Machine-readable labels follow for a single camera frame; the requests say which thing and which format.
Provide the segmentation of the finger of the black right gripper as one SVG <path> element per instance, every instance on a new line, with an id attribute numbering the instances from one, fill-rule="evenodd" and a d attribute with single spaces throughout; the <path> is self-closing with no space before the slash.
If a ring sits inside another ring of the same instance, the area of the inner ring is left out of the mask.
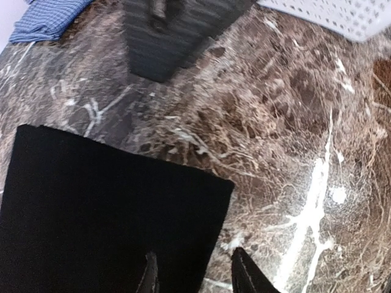
<path id="1" fill-rule="evenodd" d="M 253 1 L 124 1 L 124 36 L 132 74 L 166 82 L 190 67 Z"/>

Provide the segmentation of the black garment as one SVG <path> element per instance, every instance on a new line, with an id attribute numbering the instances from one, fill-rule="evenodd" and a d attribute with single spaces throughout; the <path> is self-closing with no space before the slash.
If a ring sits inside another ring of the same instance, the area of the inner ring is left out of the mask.
<path id="1" fill-rule="evenodd" d="M 234 183 L 46 126 L 16 130 L 1 204 L 2 292 L 198 292 Z"/>

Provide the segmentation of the blue checkered shirt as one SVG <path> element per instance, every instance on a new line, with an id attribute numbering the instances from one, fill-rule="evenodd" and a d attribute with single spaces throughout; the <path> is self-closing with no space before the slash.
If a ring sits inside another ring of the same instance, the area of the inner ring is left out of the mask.
<path id="1" fill-rule="evenodd" d="M 14 25 L 10 43 L 59 40 L 91 0 L 29 1 L 29 7 Z"/>

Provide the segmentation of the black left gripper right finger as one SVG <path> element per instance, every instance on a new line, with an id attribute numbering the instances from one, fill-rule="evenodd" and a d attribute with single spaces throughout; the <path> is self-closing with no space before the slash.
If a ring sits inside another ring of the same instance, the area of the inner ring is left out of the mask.
<path id="1" fill-rule="evenodd" d="M 279 293 L 242 247 L 235 248 L 231 260 L 234 293 Z"/>

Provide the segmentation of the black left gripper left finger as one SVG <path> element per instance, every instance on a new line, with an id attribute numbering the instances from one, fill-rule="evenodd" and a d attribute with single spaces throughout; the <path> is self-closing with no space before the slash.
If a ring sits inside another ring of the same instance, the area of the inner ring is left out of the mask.
<path id="1" fill-rule="evenodd" d="M 158 263 L 154 252 L 146 254 L 147 264 L 145 266 L 143 276 L 139 282 L 136 293 L 158 293 Z"/>

